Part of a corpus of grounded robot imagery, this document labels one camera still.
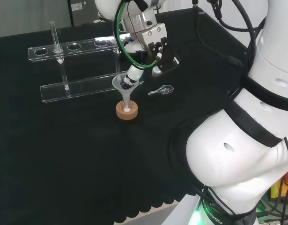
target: black mat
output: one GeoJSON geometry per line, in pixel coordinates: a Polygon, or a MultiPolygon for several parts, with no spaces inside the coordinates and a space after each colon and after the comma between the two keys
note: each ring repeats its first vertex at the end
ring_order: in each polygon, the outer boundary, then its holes
{"type": "MultiPolygon", "coordinates": [[[[192,11],[161,15],[181,66],[150,79],[132,96],[138,117],[116,117],[116,91],[42,103],[40,85],[61,81],[53,60],[32,63],[28,47],[51,44],[49,31],[0,38],[0,224],[112,225],[194,194],[167,143],[174,127],[198,124],[222,106],[222,94],[237,86],[241,69],[203,48],[192,30],[192,11]],[[164,84],[169,96],[148,98],[164,84]]],[[[245,49],[207,15],[206,43],[245,59],[245,49]]],[[[111,35],[99,23],[62,29],[61,41],[111,35]]],[[[69,80],[114,72],[112,53],[67,58],[69,80]]]]}

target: wall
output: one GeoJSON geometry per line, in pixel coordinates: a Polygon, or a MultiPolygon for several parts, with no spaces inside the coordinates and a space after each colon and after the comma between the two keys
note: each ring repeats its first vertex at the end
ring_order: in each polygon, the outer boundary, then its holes
{"type": "MultiPolygon", "coordinates": [[[[223,21],[230,26],[246,28],[245,22],[240,13],[238,12],[237,8],[234,6],[233,2],[231,0],[222,1],[223,21]]],[[[253,26],[257,27],[267,14],[267,0],[240,0],[240,2],[247,11],[247,14],[250,17],[253,26]]],[[[161,12],[191,7],[191,0],[167,0],[164,3],[163,8],[161,9],[161,12]]],[[[207,2],[207,0],[200,0],[199,7],[206,11],[211,17],[216,20],[213,9],[211,5],[207,2]]],[[[249,45],[250,36],[248,33],[241,33],[235,31],[229,32],[238,40],[240,40],[245,46],[249,45]]]]}
{"type": "Polygon", "coordinates": [[[0,37],[71,26],[67,0],[0,0],[0,37]]]}

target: clear acrylic rack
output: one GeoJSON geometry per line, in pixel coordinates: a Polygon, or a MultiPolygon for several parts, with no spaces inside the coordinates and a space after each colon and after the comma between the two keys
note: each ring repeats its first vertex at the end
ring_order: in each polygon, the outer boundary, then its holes
{"type": "MultiPolygon", "coordinates": [[[[40,87],[41,98],[45,103],[54,102],[69,98],[75,98],[90,94],[101,93],[115,90],[112,86],[112,79],[119,74],[127,73],[120,71],[120,62],[118,56],[118,45],[113,36],[97,37],[88,40],[59,43],[55,23],[50,22],[50,29],[53,39],[53,45],[32,47],[28,49],[29,60],[32,62],[56,59],[59,64],[59,73],[62,82],[48,84],[40,87]],[[86,53],[97,53],[112,50],[115,57],[116,72],[108,75],[94,76],[91,78],[68,81],[65,70],[65,57],[86,53]]],[[[120,35],[122,41],[128,40],[130,34],[120,35]]]]}

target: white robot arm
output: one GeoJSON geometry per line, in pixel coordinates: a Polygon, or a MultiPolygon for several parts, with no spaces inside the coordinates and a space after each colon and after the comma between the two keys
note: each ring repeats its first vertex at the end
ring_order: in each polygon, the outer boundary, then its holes
{"type": "MultiPolygon", "coordinates": [[[[111,21],[116,21],[118,10],[123,9],[120,19],[123,21],[126,32],[131,34],[133,41],[121,47],[120,50],[125,56],[146,52],[147,58],[154,61],[151,64],[154,75],[159,75],[179,64],[167,42],[166,27],[164,24],[157,23],[154,13],[154,8],[164,2],[165,0],[132,0],[128,3],[121,0],[95,0],[102,16],[111,21]]],[[[143,71],[148,68],[143,65],[143,62],[139,64],[130,57],[127,56],[127,58],[132,65],[121,83],[124,89],[132,87],[141,78],[143,71]]]]}
{"type": "MultiPolygon", "coordinates": [[[[288,0],[268,5],[245,88],[193,132],[186,148],[192,173],[236,214],[255,211],[263,194],[288,172],[282,140],[288,137],[288,0]]],[[[216,223],[203,205],[200,209],[205,224],[216,223]]]]}

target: clear plastic funnel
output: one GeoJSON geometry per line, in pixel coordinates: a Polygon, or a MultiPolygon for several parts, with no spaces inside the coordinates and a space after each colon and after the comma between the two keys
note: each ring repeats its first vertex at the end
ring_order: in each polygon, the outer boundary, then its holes
{"type": "Polygon", "coordinates": [[[134,89],[139,85],[139,81],[137,81],[134,84],[134,86],[131,87],[130,89],[125,90],[121,87],[121,81],[124,79],[124,77],[126,77],[126,73],[115,76],[115,78],[112,80],[112,85],[122,94],[124,103],[124,112],[128,113],[129,111],[131,111],[132,107],[130,103],[130,95],[134,91],[134,89]]]}

